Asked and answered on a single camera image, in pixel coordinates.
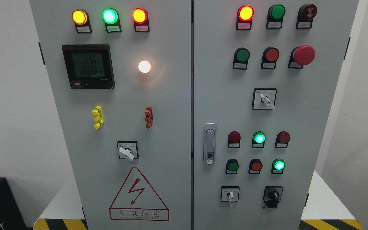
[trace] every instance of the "lightning bolt symbol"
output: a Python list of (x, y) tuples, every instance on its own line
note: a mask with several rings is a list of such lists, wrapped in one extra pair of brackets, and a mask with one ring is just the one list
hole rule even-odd
[(134, 187), (139, 183), (140, 179), (136, 179), (136, 181), (133, 183), (132, 187), (130, 188), (129, 192), (128, 193), (131, 193), (131, 192), (137, 192), (137, 191), (140, 191), (139, 194), (136, 196), (136, 199), (132, 200), (131, 205), (133, 205), (134, 203), (136, 203), (136, 200), (137, 198), (140, 196), (140, 194), (146, 189), (145, 187), (144, 188), (141, 188), (141, 189), (134, 189)]

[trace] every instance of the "lcd display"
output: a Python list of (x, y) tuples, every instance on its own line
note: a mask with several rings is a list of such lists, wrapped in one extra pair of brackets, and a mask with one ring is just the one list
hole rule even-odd
[(72, 53), (76, 78), (105, 77), (101, 53)]

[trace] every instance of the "digital power meter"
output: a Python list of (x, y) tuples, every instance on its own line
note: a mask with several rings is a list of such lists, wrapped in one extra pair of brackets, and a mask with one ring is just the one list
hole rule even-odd
[(62, 45), (72, 89), (113, 89), (109, 44)]

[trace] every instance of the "electrical control cabinet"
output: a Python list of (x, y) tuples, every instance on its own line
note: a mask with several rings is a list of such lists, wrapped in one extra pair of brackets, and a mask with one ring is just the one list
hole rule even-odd
[(357, 4), (194, 0), (194, 229), (298, 229)]
[(89, 229), (191, 229), (191, 1), (30, 4)]
[(298, 228), (357, 0), (30, 3), (89, 229)]

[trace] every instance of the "red push button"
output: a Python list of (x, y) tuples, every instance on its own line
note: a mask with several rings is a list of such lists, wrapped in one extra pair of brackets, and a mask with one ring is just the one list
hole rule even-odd
[(293, 59), (299, 65), (310, 64), (316, 55), (316, 51), (310, 45), (302, 45), (295, 50)]
[(255, 172), (259, 172), (262, 169), (262, 163), (259, 162), (253, 163), (251, 169)]
[(239, 143), (241, 141), (241, 135), (237, 131), (233, 131), (228, 135), (228, 140), (231, 143)]
[(290, 141), (290, 135), (288, 132), (285, 131), (278, 133), (278, 136), (276, 138), (278, 139), (278, 142), (282, 144), (287, 144)]
[(268, 61), (276, 61), (279, 58), (279, 51), (272, 48), (266, 52), (265, 57)]

